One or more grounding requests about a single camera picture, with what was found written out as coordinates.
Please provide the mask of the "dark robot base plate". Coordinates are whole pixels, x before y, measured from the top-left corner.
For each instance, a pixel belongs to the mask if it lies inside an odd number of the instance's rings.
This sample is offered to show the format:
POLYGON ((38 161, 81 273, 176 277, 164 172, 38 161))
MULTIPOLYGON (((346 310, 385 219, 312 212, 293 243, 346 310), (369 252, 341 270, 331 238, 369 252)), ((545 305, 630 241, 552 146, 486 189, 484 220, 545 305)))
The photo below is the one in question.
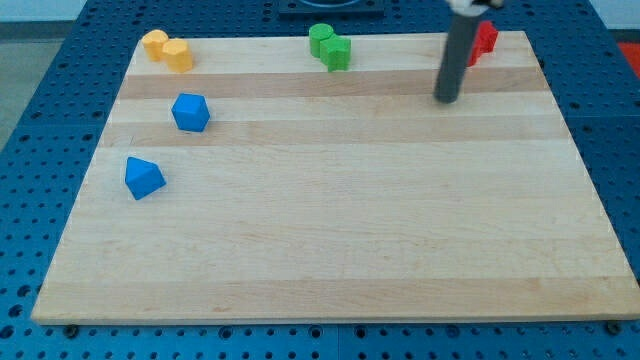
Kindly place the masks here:
POLYGON ((385 0, 277 0, 280 17, 383 15, 385 0))

